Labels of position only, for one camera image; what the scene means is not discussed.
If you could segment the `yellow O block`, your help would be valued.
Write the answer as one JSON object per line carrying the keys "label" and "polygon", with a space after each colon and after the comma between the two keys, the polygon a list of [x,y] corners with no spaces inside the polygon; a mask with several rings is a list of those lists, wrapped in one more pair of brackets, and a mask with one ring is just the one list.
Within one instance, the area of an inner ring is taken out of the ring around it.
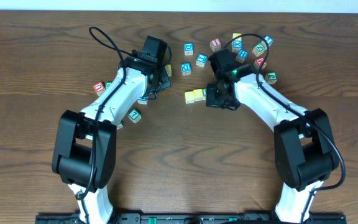
{"label": "yellow O block", "polygon": [[194,100],[195,101],[202,101],[204,100],[204,93],[203,89],[195,89],[193,90]]}

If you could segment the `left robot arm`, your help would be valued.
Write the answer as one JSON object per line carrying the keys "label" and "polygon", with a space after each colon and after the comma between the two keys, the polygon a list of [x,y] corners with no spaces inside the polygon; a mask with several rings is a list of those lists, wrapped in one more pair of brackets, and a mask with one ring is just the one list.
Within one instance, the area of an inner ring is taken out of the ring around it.
{"label": "left robot arm", "polygon": [[52,170],[76,196],[82,223],[107,223],[113,213],[106,188],[116,162],[117,127],[140,98],[168,88],[166,42],[148,36],[141,51],[117,67],[112,83],[79,112],[60,117]]}

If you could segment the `yellow C block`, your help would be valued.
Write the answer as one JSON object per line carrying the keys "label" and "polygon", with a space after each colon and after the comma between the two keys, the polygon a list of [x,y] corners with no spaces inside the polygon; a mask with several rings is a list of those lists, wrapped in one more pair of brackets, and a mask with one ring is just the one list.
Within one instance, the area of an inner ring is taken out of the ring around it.
{"label": "yellow C block", "polygon": [[195,96],[193,91],[185,92],[185,103],[190,104],[195,102]]}

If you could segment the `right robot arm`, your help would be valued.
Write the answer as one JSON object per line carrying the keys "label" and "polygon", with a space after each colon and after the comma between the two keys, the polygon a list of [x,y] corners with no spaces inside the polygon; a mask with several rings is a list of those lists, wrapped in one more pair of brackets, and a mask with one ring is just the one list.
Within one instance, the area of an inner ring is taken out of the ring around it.
{"label": "right robot arm", "polygon": [[294,104],[255,67],[238,65],[228,49],[218,50],[208,61],[217,82],[206,87],[206,105],[233,111],[245,105],[274,133],[275,166],[283,180],[276,218],[287,223],[312,221],[314,196],[340,165],[327,114]]}

